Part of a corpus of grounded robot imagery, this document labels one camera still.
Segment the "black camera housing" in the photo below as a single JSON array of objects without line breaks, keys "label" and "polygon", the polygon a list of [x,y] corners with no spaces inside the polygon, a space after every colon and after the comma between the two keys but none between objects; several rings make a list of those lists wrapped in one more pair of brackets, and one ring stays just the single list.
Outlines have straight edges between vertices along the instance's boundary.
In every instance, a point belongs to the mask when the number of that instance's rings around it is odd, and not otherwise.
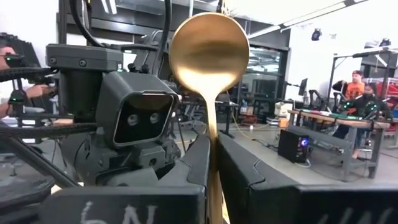
[{"label": "black camera housing", "polygon": [[[178,95],[153,75],[111,72],[103,78],[96,122],[103,128],[109,147],[156,141],[177,103]],[[154,114],[158,122],[151,123]],[[133,115],[138,119],[136,123],[130,122]]]}]

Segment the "window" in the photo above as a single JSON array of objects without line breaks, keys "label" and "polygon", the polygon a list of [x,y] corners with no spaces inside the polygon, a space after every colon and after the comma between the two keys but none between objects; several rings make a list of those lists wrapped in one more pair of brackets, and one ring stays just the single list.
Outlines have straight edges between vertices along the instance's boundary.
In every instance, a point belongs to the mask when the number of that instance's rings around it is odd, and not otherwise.
[{"label": "window", "polygon": [[246,73],[242,78],[243,97],[276,98],[278,76]]},{"label": "window", "polygon": [[267,73],[280,73],[281,53],[260,47],[250,47],[249,70]]}]

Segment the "spoon bowl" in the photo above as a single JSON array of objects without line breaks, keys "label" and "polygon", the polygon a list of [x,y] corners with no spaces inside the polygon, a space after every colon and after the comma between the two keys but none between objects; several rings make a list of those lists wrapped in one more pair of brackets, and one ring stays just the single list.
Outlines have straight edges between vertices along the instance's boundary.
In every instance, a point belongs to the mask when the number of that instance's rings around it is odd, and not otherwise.
[{"label": "spoon bowl", "polygon": [[186,20],[175,32],[170,66],[186,88],[216,97],[242,78],[249,61],[249,42],[232,18],[206,12]]}]

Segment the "computer tower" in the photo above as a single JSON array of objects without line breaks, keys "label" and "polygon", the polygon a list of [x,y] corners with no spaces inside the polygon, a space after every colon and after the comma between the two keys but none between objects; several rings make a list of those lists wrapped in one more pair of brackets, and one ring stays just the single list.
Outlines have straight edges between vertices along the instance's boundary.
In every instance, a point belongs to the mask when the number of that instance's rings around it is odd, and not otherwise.
[{"label": "computer tower", "polygon": [[290,162],[306,163],[309,137],[280,130],[278,155]]}]

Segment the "white wall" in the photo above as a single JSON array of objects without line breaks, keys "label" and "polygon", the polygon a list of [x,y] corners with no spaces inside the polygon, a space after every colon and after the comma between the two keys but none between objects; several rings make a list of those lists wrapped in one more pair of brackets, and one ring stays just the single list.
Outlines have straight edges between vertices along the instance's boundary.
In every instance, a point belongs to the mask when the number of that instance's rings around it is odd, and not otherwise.
[{"label": "white wall", "polygon": [[[333,62],[333,53],[355,53],[364,48],[366,41],[388,37],[393,45],[398,45],[398,23],[394,18],[397,2],[393,0],[370,0],[356,6],[314,19],[306,26],[291,29],[291,55],[287,70],[287,81],[299,84],[308,78],[307,89],[318,90],[327,95]],[[311,41],[314,28],[321,28],[323,36],[319,41]],[[336,34],[332,40],[329,34]],[[335,70],[333,82],[351,80],[353,70],[359,70],[361,58],[347,58]],[[298,89],[288,86],[286,98],[299,100]]]},{"label": "white wall", "polygon": [[[31,42],[41,66],[45,66],[45,46],[57,42],[58,1],[1,1],[0,32]],[[12,83],[0,83],[0,98],[8,98]]]}]

